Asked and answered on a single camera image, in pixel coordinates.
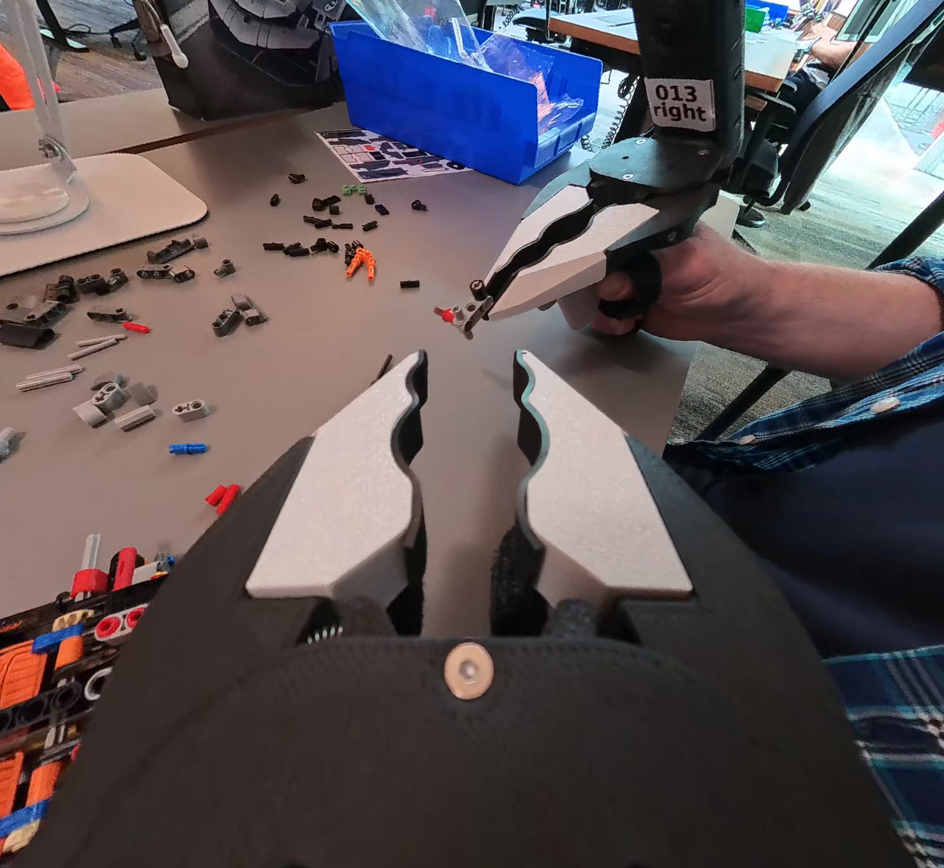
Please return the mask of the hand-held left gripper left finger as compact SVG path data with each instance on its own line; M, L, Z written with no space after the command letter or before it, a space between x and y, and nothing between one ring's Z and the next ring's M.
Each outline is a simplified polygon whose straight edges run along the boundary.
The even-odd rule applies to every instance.
M427 536L411 463L422 448L428 356L395 365L313 434L249 578L254 598L364 597L423 618Z

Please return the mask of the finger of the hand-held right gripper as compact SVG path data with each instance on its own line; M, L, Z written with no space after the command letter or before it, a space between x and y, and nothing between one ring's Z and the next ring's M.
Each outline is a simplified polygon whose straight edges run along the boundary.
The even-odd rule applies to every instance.
M510 318L596 284L606 273L606 251L623 237L654 234L661 214L643 203L592 209L586 229L542 263L526 269L512 285L510 303L493 304L489 318Z
M511 301L514 281L526 269L542 263L557 247L571 242L589 225L592 200L585 187L565 186L513 230L485 279L486 297L493 304Z

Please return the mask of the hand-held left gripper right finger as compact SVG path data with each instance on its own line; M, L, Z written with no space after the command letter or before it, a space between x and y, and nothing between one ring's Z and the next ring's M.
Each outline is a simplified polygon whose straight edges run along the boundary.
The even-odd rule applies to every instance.
M515 494L511 621L566 602L600 623L624 601L695 602L628 434L525 349L513 355L513 397L528 468Z

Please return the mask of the thin grey lego liftarm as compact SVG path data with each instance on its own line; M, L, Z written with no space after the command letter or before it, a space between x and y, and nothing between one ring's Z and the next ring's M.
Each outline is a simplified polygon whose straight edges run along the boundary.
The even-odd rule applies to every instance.
M493 304L494 299L491 296L486 296L481 301L473 300L464 306L452 308L452 326L455 327L467 341L473 340L473 328L480 320L487 319Z

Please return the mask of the pile of black lego pins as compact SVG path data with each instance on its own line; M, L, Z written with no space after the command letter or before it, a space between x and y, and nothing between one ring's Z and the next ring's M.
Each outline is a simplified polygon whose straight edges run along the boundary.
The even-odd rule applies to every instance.
M335 238L328 237L327 233L348 233L354 232L356 230L363 234L373 233L379 229L380 219L390 216L391 210L388 205L379 202L374 192L368 190L367 187L367 194L365 196L353 195L350 197L343 196L342 188L341 194L334 193L326 196L314 196L310 202L310 210L308 212L298 214L298 218L301 220L301 223L317 232L317 237L313 238L312 240L268 238L262 242L262 248L264 251L270 254L279 253L290 259L314 258L319 256L343 256L346 274L346 244L357 243L363 246L369 252L371 252L371 250L364 245L363 241L359 237L348 238L343 244L340 244ZM350 200L352 198L359 199L365 206L368 207L369 211L374 214L374 217L360 225L355 225L352 222L344 221L342 216L344 212L342 201ZM366 270L363 267L361 267L358 272L364 272L367 277Z

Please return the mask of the partly built lego car model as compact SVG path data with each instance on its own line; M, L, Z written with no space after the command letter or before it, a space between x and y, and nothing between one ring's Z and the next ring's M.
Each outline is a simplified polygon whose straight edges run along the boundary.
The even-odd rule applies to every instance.
M1 863L26 848L75 762L123 647L176 566L87 537L69 591L1 621Z

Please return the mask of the pile of dark lego connectors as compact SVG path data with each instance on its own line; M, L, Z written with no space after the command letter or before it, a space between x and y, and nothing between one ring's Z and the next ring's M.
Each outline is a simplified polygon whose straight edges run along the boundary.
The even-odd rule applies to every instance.
M170 240L166 245L147 252L148 264L136 272L143 281L164 281L183 284L195 279L195 271L179 266L177 261L194 251L205 250L205 237L192 236ZM55 337L54 325L68 308L84 297L106 297L129 282L127 273L113 268L108 273L94 272L75 278L62 274L56 282L46 285L43 296L34 304L11 303L2 308L1 343L24 349L46 346ZM228 335L240 322L247 326L266 323L268 317L243 294L233 293L231 307L212 323L217 337Z

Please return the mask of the lego sticker sheet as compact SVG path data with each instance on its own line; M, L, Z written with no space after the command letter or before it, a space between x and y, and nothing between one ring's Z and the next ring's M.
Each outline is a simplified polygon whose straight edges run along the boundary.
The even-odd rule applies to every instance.
M465 165L360 127L317 137L361 185L467 172Z

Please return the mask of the group of light grey lego pieces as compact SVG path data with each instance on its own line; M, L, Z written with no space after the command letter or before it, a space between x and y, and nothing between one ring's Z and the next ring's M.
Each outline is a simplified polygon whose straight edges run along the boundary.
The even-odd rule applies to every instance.
M19 392L47 389L76 380L84 373L81 360L106 351L126 339L126 333L114 333L97 339L88 339L78 344L78 350L68 355L68 363L25 376L15 385ZM74 409L85 425L95 428L103 425L128 399L124 377L119 374L105 375L91 385L91 396ZM21 432L12 426L2 427L1 459L6 460L21 441Z

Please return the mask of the lego set box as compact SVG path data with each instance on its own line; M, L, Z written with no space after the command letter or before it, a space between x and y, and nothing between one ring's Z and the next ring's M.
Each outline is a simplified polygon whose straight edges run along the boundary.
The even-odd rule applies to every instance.
M329 26L357 20L345 0L152 0L188 60L162 36L151 53L169 103L228 119L345 100Z

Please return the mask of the person's right hand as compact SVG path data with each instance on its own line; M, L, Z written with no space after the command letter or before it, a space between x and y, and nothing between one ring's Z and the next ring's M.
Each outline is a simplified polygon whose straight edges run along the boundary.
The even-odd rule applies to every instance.
M689 239L651 256L661 278L659 297L644 313L627 318L596 310L594 332L627 336L642 331L670 341L706 341L735 318L743 278L755 260L729 237L699 223Z

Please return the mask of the background desk with wooden edge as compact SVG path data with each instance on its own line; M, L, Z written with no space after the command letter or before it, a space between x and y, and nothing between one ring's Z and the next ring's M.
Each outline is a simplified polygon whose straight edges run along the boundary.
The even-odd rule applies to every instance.
M626 72L633 79L640 75L640 49L631 9L558 14L551 17L549 28L570 38L573 52L597 58L606 68ZM747 32L745 45L747 107L761 110L759 93L775 95L791 72L796 35L785 29L764 28L758 33Z

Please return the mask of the orange cone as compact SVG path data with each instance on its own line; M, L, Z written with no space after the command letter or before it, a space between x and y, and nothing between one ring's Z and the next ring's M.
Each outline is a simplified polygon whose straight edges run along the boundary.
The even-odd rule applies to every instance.
M16 57L1 44L2 110L30 110L34 102L26 73Z

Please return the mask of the black metal desk legs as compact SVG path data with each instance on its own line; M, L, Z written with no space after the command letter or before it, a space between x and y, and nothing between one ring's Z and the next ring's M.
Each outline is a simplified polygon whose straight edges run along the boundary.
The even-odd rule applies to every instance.
M48 0L35 1L40 12L40 31L44 39L50 41L61 51L88 51L86 46L66 35Z

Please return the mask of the white stand with base plate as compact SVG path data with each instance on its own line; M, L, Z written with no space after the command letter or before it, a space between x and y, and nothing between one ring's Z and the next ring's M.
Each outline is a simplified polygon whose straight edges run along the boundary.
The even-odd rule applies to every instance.
M196 224L206 203L138 154L73 159L35 15L2 0L27 75L45 161L1 173L1 274L8 276Z

